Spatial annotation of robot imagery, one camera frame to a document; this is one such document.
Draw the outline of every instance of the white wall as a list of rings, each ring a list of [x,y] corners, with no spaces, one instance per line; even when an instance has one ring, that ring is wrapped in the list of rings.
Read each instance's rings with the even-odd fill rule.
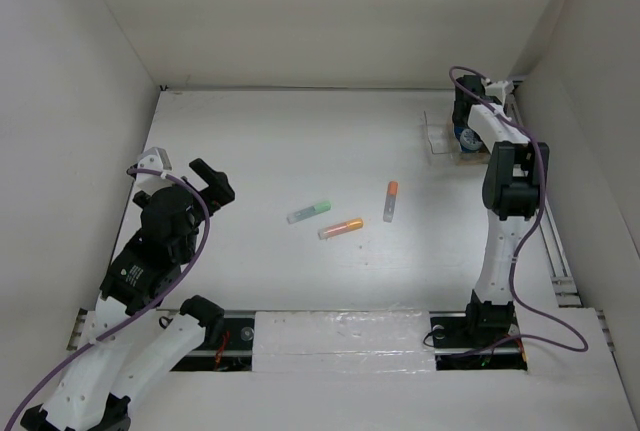
[[[0,312],[92,306],[157,91],[103,0],[0,15]]]
[[[585,304],[603,309],[640,416],[638,0],[567,0],[518,92],[551,148],[549,192]]]
[[[562,0],[106,0],[157,83],[449,87],[530,70]]]

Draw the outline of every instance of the marker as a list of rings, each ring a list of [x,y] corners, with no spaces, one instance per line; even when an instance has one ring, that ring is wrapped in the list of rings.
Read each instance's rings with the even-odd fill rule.
[[[393,212],[396,209],[396,194],[398,194],[398,182],[390,181],[387,186],[387,199],[384,202],[383,221],[390,223],[393,221]]]
[[[303,219],[308,219],[316,216],[320,213],[326,213],[331,209],[331,203],[329,201],[323,201],[322,203],[318,203],[314,206],[309,206],[308,208],[301,209],[300,211],[296,211],[295,213],[291,213],[287,215],[287,221],[289,224],[297,223],[298,221],[302,221]]]
[[[355,231],[356,229],[360,229],[362,226],[364,226],[362,218],[350,219],[344,223],[334,224],[328,228],[321,229],[318,231],[318,237],[320,239],[329,239],[340,234]]]

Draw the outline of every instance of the orange marker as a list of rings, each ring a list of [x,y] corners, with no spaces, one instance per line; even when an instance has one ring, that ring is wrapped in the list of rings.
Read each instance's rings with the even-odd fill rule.
[[[396,194],[398,194],[398,182],[389,181],[387,199],[384,202],[384,214],[382,215],[382,219],[387,223],[393,221],[393,212],[396,209]]]
[[[350,219],[349,221],[345,221],[344,223],[334,224],[333,226],[329,226],[328,228],[321,229],[318,231],[318,237],[320,239],[329,239],[334,236],[338,236],[339,234],[348,233],[349,231],[355,231],[356,229],[360,229],[364,226],[364,222],[362,218]]]

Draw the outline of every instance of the green marker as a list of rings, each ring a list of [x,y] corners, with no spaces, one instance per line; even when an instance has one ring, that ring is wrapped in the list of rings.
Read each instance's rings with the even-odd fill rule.
[[[289,224],[297,223],[303,219],[311,218],[316,214],[326,213],[331,209],[331,203],[329,201],[323,201],[315,206],[309,206],[308,208],[301,209],[295,213],[287,215],[287,221]]]

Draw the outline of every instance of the green cap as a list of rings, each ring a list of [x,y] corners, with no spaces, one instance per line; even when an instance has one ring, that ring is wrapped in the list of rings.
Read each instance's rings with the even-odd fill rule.
[[[331,201],[323,201],[322,203],[316,204],[313,209],[315,209],[317,214],[325,213],[331,209]]]

